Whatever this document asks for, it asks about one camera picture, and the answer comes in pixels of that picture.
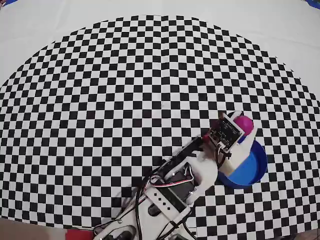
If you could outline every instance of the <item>red object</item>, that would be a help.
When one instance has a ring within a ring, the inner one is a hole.
[[[65,240],[92,240],[94,232],[89,230],[68,229],[65,234]]]
[[[209,134],[206,134],[202,137],[202,140],[207,144],[210,142]]]

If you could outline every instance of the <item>magenta ball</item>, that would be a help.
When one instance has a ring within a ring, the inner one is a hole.
[[[245,136],[249,135],[254,129],[254,122],[247,116],[237,116],[234,122],[244,131]]]

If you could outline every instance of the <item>blue bowl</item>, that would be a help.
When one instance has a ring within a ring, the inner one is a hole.
[[[253,141],[250,155],[230,175],[218,172],[218,179],[233,189],[245,189],[261,180],[267,171],[268,159],[264,148],[256,140]]]
[[[316,0],[306,0],[306,1],[311,7],[314,7],[316,9],[320,9],[320,2],[318,2]]]

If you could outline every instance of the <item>black and white checkered pattern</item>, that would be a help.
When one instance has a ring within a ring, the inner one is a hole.
[[[0,215],[61,228],[105,222],[152,166],[218,111],[238,110],[259,128],[267,173],[244,190],[217,181],[188,225],[199,240],[315,229],[319,105],[277,58],[196,18],[96,23],[41,49],[0,88]]]

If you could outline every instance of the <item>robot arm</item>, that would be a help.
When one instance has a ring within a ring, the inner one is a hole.
[[[252,131],[244,142],[239,144],[238,140],[244,131],[233,121],[239,115],[239,112],[235,112],[229,118],[224,114],[207,136],[194,138],[178,154],[160,166],[147,179],[142,195],[136,196],[140,196],[136,200],[138,204],[131,203],[121,215],[107,224],[94,240],[195,239],[184,229],[182,223],[190,215],[194,202],[215,184],[218,176],[217,163],[221,163],[221,154],[232,154],[228,160],[222,162],[221,170],[224,171],[235,167],[237,162],[243,161],[249,155],[257,130]],[[193,151],[200,148],[203,149],[202,152],[198,152],[196,157],[190,157]],[[142,239],[138,237],[136,208],[139,211]]]

